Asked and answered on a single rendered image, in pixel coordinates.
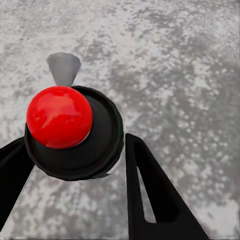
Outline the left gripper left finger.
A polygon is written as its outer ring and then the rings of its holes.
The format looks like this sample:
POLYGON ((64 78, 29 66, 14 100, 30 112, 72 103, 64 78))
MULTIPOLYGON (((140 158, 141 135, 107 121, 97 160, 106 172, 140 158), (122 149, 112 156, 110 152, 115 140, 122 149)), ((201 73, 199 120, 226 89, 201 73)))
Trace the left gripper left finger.
POLYGON ((0 149, 0 232, 35 166, 24 138, 0 149))

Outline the insectifuge atomizer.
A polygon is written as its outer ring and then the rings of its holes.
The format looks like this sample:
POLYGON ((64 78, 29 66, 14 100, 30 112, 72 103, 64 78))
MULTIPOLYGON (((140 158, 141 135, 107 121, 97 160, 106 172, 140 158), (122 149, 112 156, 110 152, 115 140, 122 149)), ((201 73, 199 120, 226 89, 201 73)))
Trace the insectifuge atomizer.
POLYGON ((48 176, 67 182, 112 175, 125 141, 115 103, 93 88, 72 86, 82 66, 77 56, 56 52, 46 61, 56 86, 41 90, 28 106, 28 155, 48 176))

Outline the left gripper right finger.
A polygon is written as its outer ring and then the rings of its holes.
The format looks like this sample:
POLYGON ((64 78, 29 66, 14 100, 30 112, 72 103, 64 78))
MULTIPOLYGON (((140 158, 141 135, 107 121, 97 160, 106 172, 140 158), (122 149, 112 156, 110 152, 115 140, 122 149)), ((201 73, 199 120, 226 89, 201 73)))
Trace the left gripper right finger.
POLYGON ((210 240, 146 143, 125 134, 129 240, 210 240), (156 223, 145 220, 139 168, 156 223))

